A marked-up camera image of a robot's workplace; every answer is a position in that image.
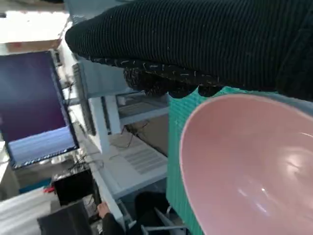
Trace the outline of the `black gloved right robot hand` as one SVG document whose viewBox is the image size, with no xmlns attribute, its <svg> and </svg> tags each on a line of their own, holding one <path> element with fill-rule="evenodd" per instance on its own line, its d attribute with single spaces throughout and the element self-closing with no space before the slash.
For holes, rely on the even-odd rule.
<svg viewBox="0 0 313 235">
<path fill-rule="evenodd" d="M 69 49 L 89 61 L 198 87 L 313 99 L 310 0 L 133 0 L 73 25 Z"/>
</svg>

